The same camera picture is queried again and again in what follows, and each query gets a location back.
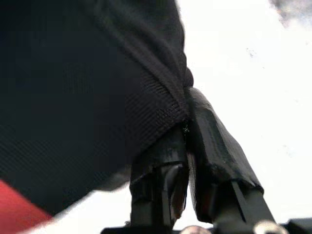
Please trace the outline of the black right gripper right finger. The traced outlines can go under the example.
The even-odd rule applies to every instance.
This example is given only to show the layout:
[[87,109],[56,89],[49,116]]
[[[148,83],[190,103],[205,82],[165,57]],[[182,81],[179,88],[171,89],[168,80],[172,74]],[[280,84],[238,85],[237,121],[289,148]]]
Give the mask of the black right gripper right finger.
[[190,187],[197,219],[214,225],[273,221],[264,189],[243,149],[211,104],[196,88],[187,89],[187,104]]

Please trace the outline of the black garment red trim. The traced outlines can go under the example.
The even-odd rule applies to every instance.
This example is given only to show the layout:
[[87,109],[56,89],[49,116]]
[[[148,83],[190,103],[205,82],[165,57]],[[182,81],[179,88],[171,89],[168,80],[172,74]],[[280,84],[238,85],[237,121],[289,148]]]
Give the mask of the black garment red trim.
[[175,0],[0,0],[0,234],[108,184],[192,84]]

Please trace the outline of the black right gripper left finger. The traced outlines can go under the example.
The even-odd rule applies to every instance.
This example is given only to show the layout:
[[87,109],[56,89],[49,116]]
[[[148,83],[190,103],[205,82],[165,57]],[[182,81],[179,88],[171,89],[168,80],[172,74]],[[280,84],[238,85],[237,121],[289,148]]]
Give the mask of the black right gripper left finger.
[[177,125],[132,163],[130,225],[172,228],[185,209],[188,181],[184,133]]

